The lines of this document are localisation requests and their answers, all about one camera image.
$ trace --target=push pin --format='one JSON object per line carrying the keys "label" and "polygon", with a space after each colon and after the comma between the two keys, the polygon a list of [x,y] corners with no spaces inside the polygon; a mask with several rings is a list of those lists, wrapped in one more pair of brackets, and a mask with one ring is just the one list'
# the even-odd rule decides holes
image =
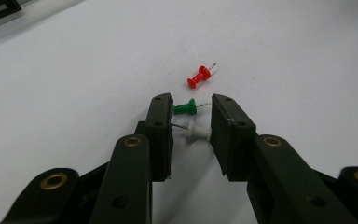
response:
{"label": "push pin", "polygon": [[211,138],[211,133],[212,133],[211,128],[203,128],[197,126],[192,120],[188,123],[187,127],[178,124],[171,124],[171,125],[181,129],[187,129],[186,137],[204,137],[208,141]]}
{"label": "push pin", "polygon": [[191,114],[191,115],[196,115],[197,107],[201,107],[201,106],[205,106],[205,105],[211,105],[211,103],[196,105],[196,101],[194,99],[191,99],[188,102],[188,104],[174,106],[172,112],[174,115],[185,114],[185,113]]}
{"label": "push pin", "polygon": [[210,70],[216,65],[216,63],[214,63],[211,67],[209,68],[206,68],[205,66],[201,66],[199,68],[199,73],[194,76],[193,78],[188,78],[187,79],[187,83],[188,83],[188,86],[191,88],[191,89],[196,89],[196,85],[197,83],[199,83],[201,80],[206,80],[208,78],[211,77],[211,72]]}

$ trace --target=metal pin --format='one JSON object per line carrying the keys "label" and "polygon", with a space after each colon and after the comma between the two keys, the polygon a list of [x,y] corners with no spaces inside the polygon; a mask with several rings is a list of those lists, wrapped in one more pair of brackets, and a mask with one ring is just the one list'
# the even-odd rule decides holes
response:
{"label": "metal pin", "polygon": [[182,126],[182,125],[179,125],[179,124],[172,124],[172,123],[171,123],[171,125],[172,125],[172,126],[175,126],[175,127],[178,127],[178,128],[181,128],[181,129],[187,129],[186,126]]}
{"label": "metal pin", "polygon": [[211,69],[213,69],[215,65],[216,65],[216,63],[212,64],[212,66],[211,66],[211,67],[209,67],[209,68],[208,68],[208,70],[210,70],[210,71],[211,71]]}
{"label": "metal pin", "polygon": [[196,107],[201,107],[201,106],[205,106],[205,105],[211,105],[212,103],[205,103],[205,104],[201,104],[201,105],[196,105]]}

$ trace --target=table surface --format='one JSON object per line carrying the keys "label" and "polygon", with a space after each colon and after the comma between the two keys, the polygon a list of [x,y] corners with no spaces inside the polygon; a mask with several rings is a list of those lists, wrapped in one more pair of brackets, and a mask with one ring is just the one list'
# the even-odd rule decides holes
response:
{"label": "table surface", "polygon": [[[214,76],[192,91],[202,64]],[[358,166],[358,1],[38,0],[0,21],[0,221],[40,173],[107,162],[153,96],[234,98],[259,133],[337,177]],[[209,127],[211,109],[173,117]],[[256,223],[246,183],[173,130],[153,223]]]}

